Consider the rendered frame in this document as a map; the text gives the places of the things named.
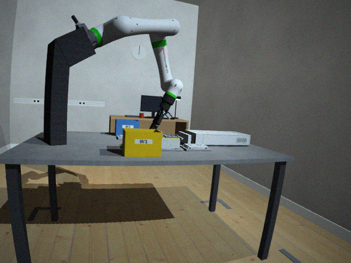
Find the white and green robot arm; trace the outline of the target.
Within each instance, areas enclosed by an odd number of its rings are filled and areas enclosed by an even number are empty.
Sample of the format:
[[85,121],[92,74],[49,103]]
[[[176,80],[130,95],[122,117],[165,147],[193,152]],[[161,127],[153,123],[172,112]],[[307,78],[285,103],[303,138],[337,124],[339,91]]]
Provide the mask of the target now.
[[160,74],[161,89],[165,92],[164,96],[161,96],[162,100],[170,105],[174,104],[183,84],[178,79],[170,80],[172,75],[166,36],[174,36],[179,32],[180,24],[176,19],[142,19],[119,15],[89,30],[84,23],[78,22],[74,15],[71,18],[76,24],[76,29],[84,27],[94,49],[123,37],[149,34]]

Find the yellow open-top bin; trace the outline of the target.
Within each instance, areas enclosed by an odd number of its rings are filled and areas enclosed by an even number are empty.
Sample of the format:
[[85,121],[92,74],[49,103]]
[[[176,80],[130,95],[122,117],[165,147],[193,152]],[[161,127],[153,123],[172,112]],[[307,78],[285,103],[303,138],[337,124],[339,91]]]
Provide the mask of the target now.
[[125,157],[161,157],[162,132],[157,129],[124,128]]

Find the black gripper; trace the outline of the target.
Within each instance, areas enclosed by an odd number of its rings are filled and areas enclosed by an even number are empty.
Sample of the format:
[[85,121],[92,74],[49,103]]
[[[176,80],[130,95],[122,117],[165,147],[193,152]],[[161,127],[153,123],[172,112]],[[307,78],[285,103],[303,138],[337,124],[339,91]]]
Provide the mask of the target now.
[[159,106],[161,109],[156,114],[156,116],[155,116],[155,118],[153,120],[153,123],[151,124],[149,129],[157,129],[158,125],[160,125],[164,115],[166,114],[165,111],[168,111],[170,106],[171,105],[169,103],[165,102],[165,101],[161,102],[161,104]]

